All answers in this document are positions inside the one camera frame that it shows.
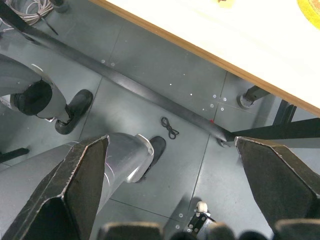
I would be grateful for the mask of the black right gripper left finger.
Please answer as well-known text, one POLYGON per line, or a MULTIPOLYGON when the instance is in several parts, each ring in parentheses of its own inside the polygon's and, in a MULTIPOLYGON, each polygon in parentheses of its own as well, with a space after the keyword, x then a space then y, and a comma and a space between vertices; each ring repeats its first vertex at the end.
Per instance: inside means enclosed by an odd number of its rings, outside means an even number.
POLYGON ((88 240, 100 203, 108 136, 75 144, 38 184, 4 240, 88 240))

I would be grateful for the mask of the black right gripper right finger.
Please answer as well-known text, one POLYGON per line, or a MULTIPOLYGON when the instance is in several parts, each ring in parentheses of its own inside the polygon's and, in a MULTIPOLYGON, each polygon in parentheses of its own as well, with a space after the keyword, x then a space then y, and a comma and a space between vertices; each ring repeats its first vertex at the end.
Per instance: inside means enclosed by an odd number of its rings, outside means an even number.
POLYGON ((280 220, 319 219, 319 174, 285 145, 243 136, 234 143, 253 198, 272 231, 280 220))

